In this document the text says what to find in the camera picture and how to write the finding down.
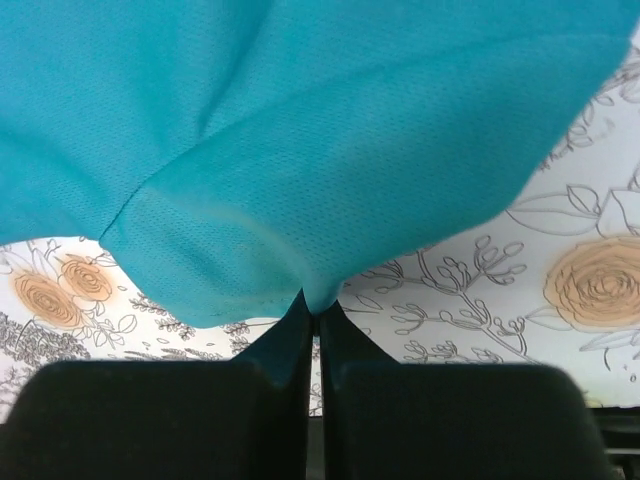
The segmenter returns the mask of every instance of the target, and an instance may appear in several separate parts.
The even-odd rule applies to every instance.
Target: floral tablecloth
[[[402,361],[550,364],[592,405],[640,405],[638,132],[634,47],[511,208],[349,280],[348,315]],[[230,358],[275,321],[191,328],[84,238],[1,246],[0,421],[48,362]]]

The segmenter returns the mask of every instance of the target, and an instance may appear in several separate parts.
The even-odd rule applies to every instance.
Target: orange flower
[[[640,238],[578,245],[547,275],[544,296],[577,330],[613,331],[640,324]]]
[[[68,330],[82,326],[80,310],[53,280],[25,273],[15,279],[14,285],[24,306],[45,322]]]
[[[69,257],[71,260],[62,264],[61,271],[71,292],[98,302],[109,299],[113,290],[100,268],[82,257],[76,255],[69,255]]]

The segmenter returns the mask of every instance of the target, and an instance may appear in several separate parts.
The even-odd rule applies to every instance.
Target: teal fabric
[[[313,312],[486,221],[636,0],[0,0],[0,244],[99,239],[182,321]]]

